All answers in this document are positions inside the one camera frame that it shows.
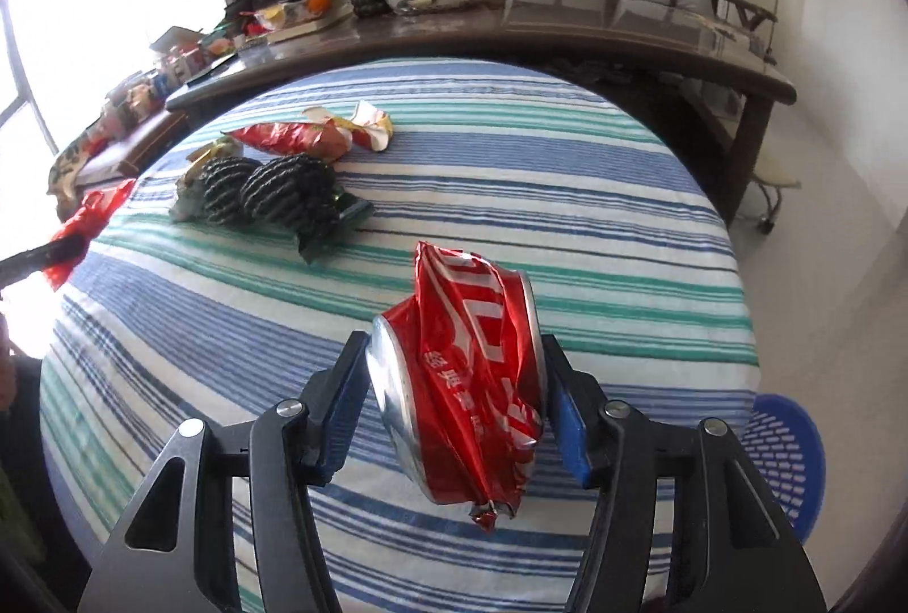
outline red plastic bag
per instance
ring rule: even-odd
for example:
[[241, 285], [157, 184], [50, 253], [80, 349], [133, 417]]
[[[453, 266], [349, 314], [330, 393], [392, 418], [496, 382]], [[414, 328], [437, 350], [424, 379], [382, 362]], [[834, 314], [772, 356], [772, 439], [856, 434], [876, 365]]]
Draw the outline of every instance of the red plastic bag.
[[416, 292], [372, 324], [367, 364], [401, 468], [435, 503], [513, 515], [545, 416], [546, 371], [525, 275], [425, 241]]
[[227, 134], [259, 152], [285, 155], [305, 152], [328, 163], [338, 159], [351, 146], [332, 123], [257, 123]]
[[321, 106], [305, 108], [302, 115], [308, 121], [257, 123], [227, 134], [259, 152], [282, 155], [305, 152], [330, 164], [349, 152], [353, 144], [382, 152], [394, 133], [389, 115], [367, 100], [357, 102], [350, 119]]
[[68, 234], [82, 234], [85, 237], [85, 249], [78, 257], [58, 265], [51, 265], [51, 267], [44, 270], [44, 277], [51, 284], [51, 288], [56, 291], [69, 279], [75, 266], [85, 259], [89, 242], [104, 231], [104, 227], [107, 226], [111, 216], [124, 204], [129, 194], [133, 192], [133, 186], [135, 186], [135, 180], [129, 179], [121, 182], [116, 188], [108, 188], [105, 191], [91, 191], [83, 199], [79, 210], [62, 225], [59, 232], [56, 232], [51, 237], [51, 241], [57, 241], [58, 238], [65, 237]]

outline round table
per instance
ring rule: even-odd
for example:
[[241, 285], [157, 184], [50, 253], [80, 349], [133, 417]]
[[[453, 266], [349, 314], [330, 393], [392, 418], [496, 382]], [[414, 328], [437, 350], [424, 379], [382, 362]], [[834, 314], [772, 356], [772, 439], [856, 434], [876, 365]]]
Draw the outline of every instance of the round table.
[[[375, 214], [306, 266], [292, 235], [174, 224], [186, 155], [221, 131], [301, 120], [307, 106], [390, 114], [384, 152], [353, 149], [339, 180]], [[247, 152], [263, 159], [265, 155]], [[613, 104], [482, 61], [380, 61], [294, 81], [183, 140], [62, 288], [44, 361], [42, 429], [62, 512], [88, 559], [178, 424], [250, 421], [333, 365], [351, 329], [412, 293], [416, 241], [525, 270], [539, 323], [577, 370], [651, 418], [740, 430], [759, 368], [725, 227], [657, 138]], [[243, 606], [261, 610], [248, 483], [234, 483]], [[672, 528], [660, 486], [648, 596]], [[369, 391], [347, 464], [312, 507], [345, 611], [561, 610], [595, 492], [547, 431], [518, 516], [484, 533], [401, 473]]]

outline blue laundry basket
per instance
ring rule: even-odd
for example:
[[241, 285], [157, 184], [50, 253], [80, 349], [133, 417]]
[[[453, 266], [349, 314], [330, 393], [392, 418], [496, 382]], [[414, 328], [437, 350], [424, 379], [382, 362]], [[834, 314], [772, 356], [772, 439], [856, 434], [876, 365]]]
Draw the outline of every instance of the blue laundry basket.
[[805, 409], [781, 395], [758, 395], [741, 444], [801, 543], [823, 505], [826, 459], [823, 441]]

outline orange fruit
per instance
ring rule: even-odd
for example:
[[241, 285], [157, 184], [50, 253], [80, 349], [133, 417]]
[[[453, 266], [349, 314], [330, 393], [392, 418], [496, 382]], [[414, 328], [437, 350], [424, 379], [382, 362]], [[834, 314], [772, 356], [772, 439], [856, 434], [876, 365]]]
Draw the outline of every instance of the orange fruit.
[[332, 3], [332, 0], [308, 0], [306, 8], [309, 9], [310, 13], [321, 14], [328, 11]]

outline crushed can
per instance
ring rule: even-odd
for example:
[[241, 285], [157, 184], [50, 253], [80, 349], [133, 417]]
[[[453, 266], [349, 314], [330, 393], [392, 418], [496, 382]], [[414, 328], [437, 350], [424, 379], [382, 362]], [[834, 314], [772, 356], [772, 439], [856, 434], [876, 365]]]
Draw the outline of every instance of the crushed can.
[[546, 370], [524, 273], [421, 241], [415, 292], [375, 318], [366, 352], [403, 471], [486, 530], [518, 510], [542, 436]]

